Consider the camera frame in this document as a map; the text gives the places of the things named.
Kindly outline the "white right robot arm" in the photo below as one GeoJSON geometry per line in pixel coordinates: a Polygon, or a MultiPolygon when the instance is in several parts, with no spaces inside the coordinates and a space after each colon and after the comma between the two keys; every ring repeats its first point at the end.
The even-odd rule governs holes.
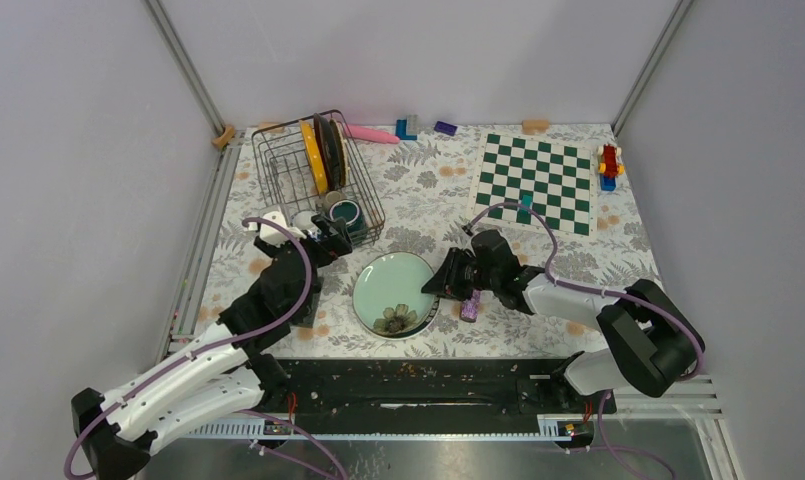
{"type": "Polygon", "coordinates": [[[490,291],[507,309],[569,320],[602,334],[606,346],[567,360],[551,386],[553,402],[575,412],[591,394],[631,386],[658,398],[695,372],[705,352],[701,336],[659,285],[640,279],[622,291],[573,283],[548,266],[523,265],[496,230],[451,248],[426,294],[466,301],[490,291]]]}

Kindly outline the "light green flower plate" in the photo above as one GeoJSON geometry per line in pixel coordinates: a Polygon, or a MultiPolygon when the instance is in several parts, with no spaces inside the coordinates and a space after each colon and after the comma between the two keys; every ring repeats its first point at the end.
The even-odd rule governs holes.
{"type": "Polygon", "coordinates": [[[421,291],[434,275],[431,266],[409,252],[392,252],[370,262],[358,275],[352,301],[356,317],[370,333],[402,340],[425,330],[439,301],[421,291]]]}

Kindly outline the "yellow scalloped plate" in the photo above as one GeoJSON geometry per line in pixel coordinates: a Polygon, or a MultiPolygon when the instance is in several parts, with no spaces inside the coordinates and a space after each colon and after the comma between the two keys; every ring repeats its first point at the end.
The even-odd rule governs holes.
{"type": "Polygon", "coordinates": [[[314,130],[307,121],[300,121],[299,128],[316,191],[325,194],[329,191],[329,183],[314,130]]]}

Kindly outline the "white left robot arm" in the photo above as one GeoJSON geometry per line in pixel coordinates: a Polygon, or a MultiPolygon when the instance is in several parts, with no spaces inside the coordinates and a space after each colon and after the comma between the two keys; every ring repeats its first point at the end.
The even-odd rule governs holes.
{"type": "Polygon", "coordinates": [[[86,388],[71,400],[76,440],[89,479],[130,479],[163,447],[224,415],[287,401],[286,376],[267,348],[314,318],[318,270],[348,255],[353,244],[342,220],[312,216],[311,228],[288,223],[279,210],[243,220],[271,263],[246,293],[171,357],[128,383],[100,393],[86,388]]]}

